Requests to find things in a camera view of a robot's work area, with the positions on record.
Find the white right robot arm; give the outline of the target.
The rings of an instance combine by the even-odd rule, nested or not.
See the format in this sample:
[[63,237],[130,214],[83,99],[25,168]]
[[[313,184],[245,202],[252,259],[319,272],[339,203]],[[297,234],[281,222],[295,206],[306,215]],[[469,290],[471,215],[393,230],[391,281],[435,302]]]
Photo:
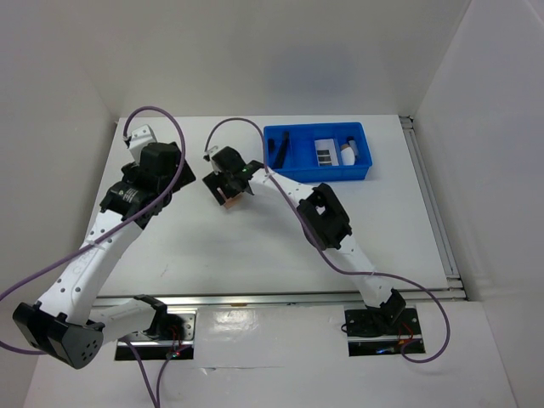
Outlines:
[[379,275],[356,242],[349,216],[330,185],[302,184],[259,161],[246,163],[231,147],[214,146],[205,152],[204,159],[211,163],[212,172],[203,181],[219,205],[225,206],[242,194],[284,198],[310,245],[333,270],[355,284],[365,306],[372,310],[374,329],[389,333],[399,325],[405,300]]

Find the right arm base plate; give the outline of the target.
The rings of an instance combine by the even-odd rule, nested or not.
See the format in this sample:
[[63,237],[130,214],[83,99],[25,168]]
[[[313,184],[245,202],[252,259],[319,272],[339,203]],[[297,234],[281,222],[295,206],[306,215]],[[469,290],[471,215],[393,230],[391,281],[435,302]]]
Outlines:
[[405,309],[391,325],[378,320],[369,309],[346,309],[341,331],[347,336],[350,357],[424,354],[422,329],[415,308]]

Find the black fan makeup brush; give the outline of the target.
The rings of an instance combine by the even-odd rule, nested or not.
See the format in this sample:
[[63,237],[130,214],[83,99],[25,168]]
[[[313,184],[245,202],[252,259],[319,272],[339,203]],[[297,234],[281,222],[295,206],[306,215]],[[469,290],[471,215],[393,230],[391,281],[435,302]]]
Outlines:
[[280,148],[275,158],[275,162],[274,162],[275,168],[283,168],[285,159],[286,159],[289,141],[290,141],[290,134],[287,131],[285,131],[282,134]]

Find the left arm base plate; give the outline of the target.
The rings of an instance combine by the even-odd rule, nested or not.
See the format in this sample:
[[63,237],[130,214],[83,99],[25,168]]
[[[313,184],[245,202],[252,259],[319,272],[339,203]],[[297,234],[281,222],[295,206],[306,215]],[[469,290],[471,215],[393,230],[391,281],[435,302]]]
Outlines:
[[158,334],[136,331],[127,336],[142,361],[163,362],[167,357],[192,360],[196,334],[197,309],[168,305],[169,323]]

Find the small clear bottle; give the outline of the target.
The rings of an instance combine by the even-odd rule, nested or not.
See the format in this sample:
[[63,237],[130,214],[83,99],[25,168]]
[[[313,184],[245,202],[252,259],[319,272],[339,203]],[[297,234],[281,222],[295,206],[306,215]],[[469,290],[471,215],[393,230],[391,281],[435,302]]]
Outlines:
[[348,145],[351,147],[352,151],[354,152],[355,160],[358,160],[360,157],[360,153],[359,153],[358,145],[356,143],[355,138],[353,136],[349,136],[347,138],[347,141],[348,141]]

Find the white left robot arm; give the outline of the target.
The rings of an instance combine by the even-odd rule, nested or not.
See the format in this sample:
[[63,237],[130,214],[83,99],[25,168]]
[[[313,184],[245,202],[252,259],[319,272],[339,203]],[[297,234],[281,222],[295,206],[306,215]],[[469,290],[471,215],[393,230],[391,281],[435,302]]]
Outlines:
[[93,310],[122,254],[172,200],[167,186],[178,191],[196,179],[190,166],[179,162],[181,151],[174,142],[150,142],[131,153],[134,160],[122,167],[122,180],[100,203],[88,234],[89,250],[69,262],[35,303],[20,303],[13,313],[14,323],[33,348],[77,370],[87,366],[103,344],[133,332],[149,339],[171,339],[183,332],[183,320],[148,295]]

